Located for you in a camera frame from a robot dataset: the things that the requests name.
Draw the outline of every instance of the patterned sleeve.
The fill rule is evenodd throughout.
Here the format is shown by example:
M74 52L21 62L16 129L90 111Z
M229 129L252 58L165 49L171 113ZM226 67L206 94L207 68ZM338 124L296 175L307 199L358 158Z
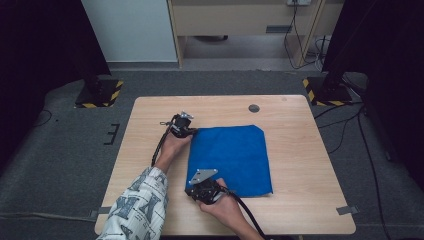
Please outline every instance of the patterned sleeve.
M149 167L113 204L98 240L159 239L165 222L168 179Z

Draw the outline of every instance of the table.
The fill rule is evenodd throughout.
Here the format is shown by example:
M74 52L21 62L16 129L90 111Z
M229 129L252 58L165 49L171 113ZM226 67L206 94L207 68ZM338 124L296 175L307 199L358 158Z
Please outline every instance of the table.
M259 112L249 106L259 106ZM301 95L140 97L135 101L102 206L111 206L150 165L166 122L182 110L190 127L255 124L265 132L274 194L243 201L267 235L351 234L346 201L309 104ZM162 235L233 235L184 192L189 147L168 171L169 205ZM100 233L107 214L95 226Z
M294 8L287 0L167 0L180 67L187 36L284 34L290 29ZM287 48L296 66L304 64L314 36L331 35L344 0L311 0L299 6L296 29L287 35Z

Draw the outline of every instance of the wooden table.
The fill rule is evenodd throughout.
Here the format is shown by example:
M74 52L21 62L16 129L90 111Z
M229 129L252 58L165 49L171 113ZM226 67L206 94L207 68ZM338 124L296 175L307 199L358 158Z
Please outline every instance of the wooden table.
M260 111L252 113L256 104ZM255 124L265 132L274 194L246 198L265 234L351 234L346 201L308 102L300 95L140 97L136 100L102 206L111 206L150 165L166 122L182 110L194 115L190 127ZM187 147L168 172L169 205L162 235L233 235L202 213L185 192ZM100 233L107 214L99 215Z

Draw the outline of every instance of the blue cloth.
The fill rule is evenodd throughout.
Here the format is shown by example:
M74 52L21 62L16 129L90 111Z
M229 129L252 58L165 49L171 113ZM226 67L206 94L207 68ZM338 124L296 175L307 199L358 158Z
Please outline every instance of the blue cloth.
M264 132L254 125L200 128L191 141L186 187L197 169L217 169L239 197L272 193Z

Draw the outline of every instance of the yellow and black hazard tape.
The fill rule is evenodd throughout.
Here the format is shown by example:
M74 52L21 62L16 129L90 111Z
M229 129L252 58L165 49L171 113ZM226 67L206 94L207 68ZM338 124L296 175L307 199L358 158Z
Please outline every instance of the yellow and black hazard tape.
M341 106L351 103L351 101L318 101L315 98L314 91L312 90L308 79L303 79L303 86L305 87L309 101L313 106Z
M96 107L111 107L116 101L116 98L118 98L119 92L121 91L122 84L124 84L124 81L117 81L116 86L114 88L114 91L110 97L110 100L107 102L102 103L95 103L95 102L84 102L84 103L75 103L76 108L96 108Z

